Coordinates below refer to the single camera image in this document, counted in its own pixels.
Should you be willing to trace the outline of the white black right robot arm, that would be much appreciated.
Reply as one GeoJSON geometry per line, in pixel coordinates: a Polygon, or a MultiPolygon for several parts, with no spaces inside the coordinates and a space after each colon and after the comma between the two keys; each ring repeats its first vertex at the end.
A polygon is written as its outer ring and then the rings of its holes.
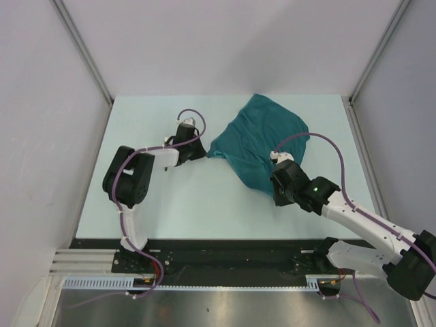
{"type": "Polygon", "coordinates": [[[408,300],[418,301],[435,278],[435,235],[394,225],[347,199],[338,185],[324,177],[310,179],[291,155],[275,154],[270,180],[277,206],[297,204],[351,230],[369,247],[328,237],[316,249],[321,273],[335,268],[378,277],[408,300]]]}

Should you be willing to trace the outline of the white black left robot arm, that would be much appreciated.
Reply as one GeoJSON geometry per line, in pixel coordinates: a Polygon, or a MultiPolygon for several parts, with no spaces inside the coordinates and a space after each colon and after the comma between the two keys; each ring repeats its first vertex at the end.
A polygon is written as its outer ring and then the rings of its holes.
{"type": "Polygon", "coordinates": [[[135,207],[145,199],[152,181],[152,173],[166,170],[206,156],[194,118],[178,122],[176,134],[161,146],[135,150],[120,146],[105,174],[102,189],[118,207],[122,231],[121,246],[130,251],[127,265],[136,272],[145,271],[151,263],[150,255],[142,249],[148,237],[135,218],[135,207]]]}

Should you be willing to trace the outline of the teal cloth napkin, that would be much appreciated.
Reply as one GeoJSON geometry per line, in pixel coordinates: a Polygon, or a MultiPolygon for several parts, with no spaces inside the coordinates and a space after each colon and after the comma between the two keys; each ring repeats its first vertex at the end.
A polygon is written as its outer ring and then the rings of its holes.
{"type": "Polygon", "coordinates": [[[286,138],[303,133],[280,148],[301,164],[310,138],[308,132],[309,127],[297,114],[255,94],[211,142],[207,157],[226,160],[245,186],[272,196],[270,153],[286,138]]]}

